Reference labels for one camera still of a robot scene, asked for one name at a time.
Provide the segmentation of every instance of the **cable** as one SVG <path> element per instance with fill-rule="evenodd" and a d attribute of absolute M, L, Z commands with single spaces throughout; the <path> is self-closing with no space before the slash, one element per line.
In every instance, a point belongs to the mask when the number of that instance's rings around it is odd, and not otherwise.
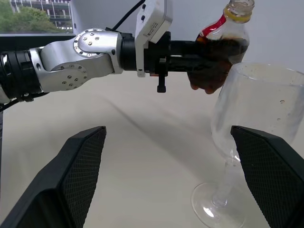
<path fill-rule="evenodd" d="M 32 98 L 38 98 L 38 97 L 42 97 L 47 95 L 48 93 L 40 93 L 40 94 L 32 94 Z M 2 108 L 0 109 L 0 112 L 5 111 L 6 109 L 12 107 L 13 105 L 19 103 L 18 99 L 15 99 L 7 104 L 5 104 L 4 106 L 2 106 Z"/>
<path fill-rule="evenodd" d="M 144 4 L 146 0 L 140 0 L 132 9 L 130 9 L 129 12 L 126 13 L 126 15 L 124 15 L 124 17 L 111 29 L 111 31 L 116 31 L 119 26 L 121 26 L 121 24 L 135 11 L 137 10 L 137 8 L 139 8 L 141 5 Z"/>

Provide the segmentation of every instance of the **brown liquid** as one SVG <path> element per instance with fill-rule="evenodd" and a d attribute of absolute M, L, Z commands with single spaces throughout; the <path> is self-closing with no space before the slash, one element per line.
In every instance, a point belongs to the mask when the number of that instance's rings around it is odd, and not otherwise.
<path fill-rule="evenodd" d="M 242 61 L 248 42 L 242 38 L 211 40 L 201 36 L 196 42 L 202 44 L 200 55 L 210 64 L 200 71 L 189 72 L 189 80 L 192 85 L 212 94 L 223 86 L 232 65 Z"/>

